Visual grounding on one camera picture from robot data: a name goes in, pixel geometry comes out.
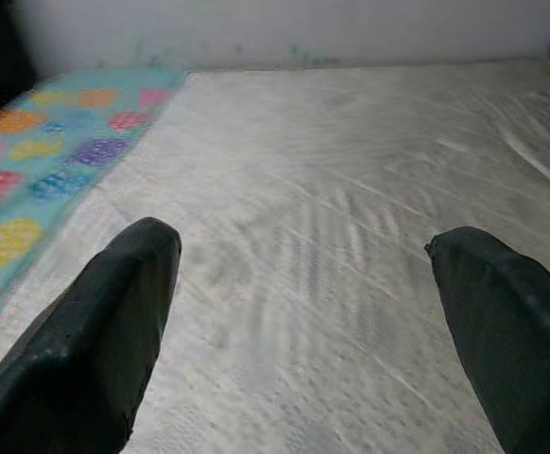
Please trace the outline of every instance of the colorful blanket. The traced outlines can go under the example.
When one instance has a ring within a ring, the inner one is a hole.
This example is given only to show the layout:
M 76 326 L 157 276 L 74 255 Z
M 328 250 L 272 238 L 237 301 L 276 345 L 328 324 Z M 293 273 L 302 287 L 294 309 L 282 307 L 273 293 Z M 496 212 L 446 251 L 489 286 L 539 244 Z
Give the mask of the colorful blanket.
M 165 69 L 87 70 L 0 112 L 0 296 L 183 81 Z

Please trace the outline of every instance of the yellow dot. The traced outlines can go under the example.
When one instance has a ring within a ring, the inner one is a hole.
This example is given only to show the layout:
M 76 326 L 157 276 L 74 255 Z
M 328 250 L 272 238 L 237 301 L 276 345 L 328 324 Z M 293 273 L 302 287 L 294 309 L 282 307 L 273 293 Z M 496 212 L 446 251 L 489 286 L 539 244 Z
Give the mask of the yellow dot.
M 35 220 L 17 218 L 0 223 L 0 267 L 26 253 L 42 233 Z

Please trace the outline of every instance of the wall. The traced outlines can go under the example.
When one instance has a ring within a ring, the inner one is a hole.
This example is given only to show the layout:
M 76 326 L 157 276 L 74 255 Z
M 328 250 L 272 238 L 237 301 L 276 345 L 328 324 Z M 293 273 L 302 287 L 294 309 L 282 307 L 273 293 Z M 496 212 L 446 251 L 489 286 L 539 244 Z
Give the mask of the wall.
M 40 72 L 465 61 L 550 54 L 550 0 L 16 0 Z

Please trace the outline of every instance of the bed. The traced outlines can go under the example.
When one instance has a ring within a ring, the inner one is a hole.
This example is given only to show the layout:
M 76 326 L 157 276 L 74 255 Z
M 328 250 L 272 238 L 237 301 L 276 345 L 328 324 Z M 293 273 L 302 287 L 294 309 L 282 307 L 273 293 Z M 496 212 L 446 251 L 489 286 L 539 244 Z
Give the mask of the bed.
M 126 453 L 501 452 L 423 245 L 550 270 L 550 63 L 196 73 L 0 312 L 0 358 L 134 220 L 182 234 Z

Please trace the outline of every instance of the mattress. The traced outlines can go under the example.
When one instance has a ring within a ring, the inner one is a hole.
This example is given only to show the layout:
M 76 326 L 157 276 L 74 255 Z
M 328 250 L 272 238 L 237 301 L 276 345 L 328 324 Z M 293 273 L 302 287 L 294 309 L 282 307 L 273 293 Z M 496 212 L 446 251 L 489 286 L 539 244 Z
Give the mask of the mattress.
M 550 64 L 191 75 L 9 293 L 0 358 L 145 216 L 183 254 L 126 453 L 501 452 L 422 247 L 472 225 L 550 270 Z

